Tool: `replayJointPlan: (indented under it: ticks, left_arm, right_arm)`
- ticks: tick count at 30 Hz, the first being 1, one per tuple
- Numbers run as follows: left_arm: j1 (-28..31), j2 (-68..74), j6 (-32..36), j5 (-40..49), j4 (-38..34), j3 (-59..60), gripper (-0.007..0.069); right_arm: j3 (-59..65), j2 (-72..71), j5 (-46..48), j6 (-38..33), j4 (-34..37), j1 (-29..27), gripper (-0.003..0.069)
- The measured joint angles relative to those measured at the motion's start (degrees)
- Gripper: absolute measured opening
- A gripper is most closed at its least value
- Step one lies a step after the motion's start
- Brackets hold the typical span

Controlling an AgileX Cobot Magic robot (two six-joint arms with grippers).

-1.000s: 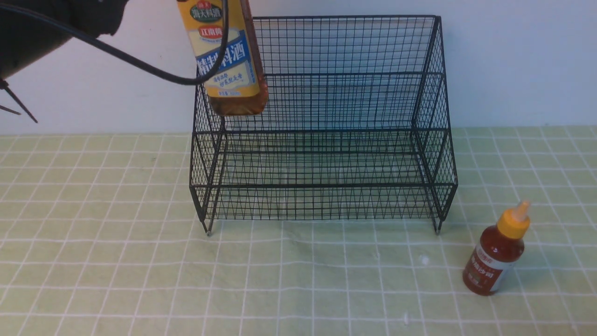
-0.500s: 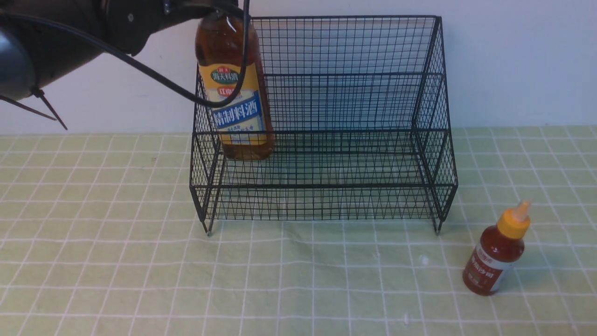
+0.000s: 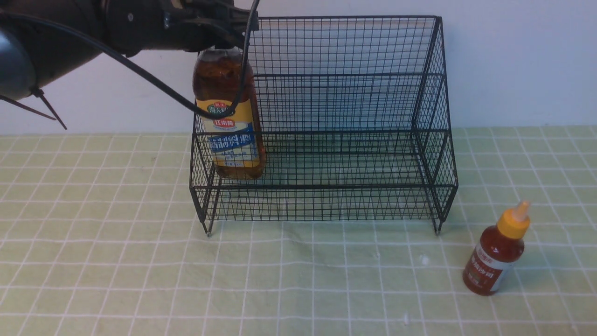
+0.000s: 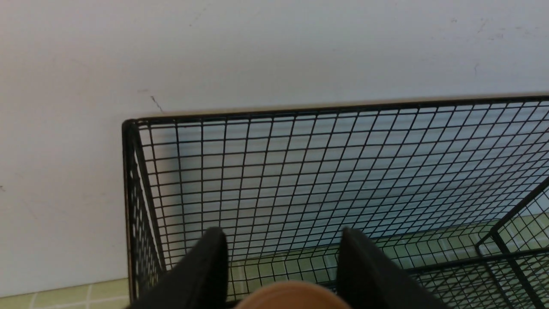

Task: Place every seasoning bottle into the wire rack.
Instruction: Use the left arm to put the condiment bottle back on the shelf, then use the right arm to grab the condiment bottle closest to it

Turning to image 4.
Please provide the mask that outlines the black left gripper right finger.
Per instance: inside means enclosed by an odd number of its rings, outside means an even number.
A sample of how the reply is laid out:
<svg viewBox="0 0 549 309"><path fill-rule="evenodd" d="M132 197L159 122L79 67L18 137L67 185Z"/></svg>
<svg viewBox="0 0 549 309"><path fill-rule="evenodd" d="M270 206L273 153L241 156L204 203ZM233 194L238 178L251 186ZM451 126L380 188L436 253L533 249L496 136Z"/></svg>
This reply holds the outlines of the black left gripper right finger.
<svg viewBox="0 0 549 309"><path fill-rule="evenodd" d="M337 294L353 309L447 309L388 258L364 233L342 231Z"/></svg>

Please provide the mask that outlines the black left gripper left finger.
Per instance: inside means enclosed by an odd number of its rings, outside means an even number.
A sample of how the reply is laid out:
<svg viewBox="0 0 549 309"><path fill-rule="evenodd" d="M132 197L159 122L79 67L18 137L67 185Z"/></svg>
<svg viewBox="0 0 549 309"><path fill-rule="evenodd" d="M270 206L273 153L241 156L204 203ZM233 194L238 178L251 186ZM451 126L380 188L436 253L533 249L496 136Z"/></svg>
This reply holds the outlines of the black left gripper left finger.
<svg viewBox="0 0 549 309"><path fill-rule="evenodd" d="M228 246L220 227L210 227L192 250L130 309L225 309Z"/></svg>

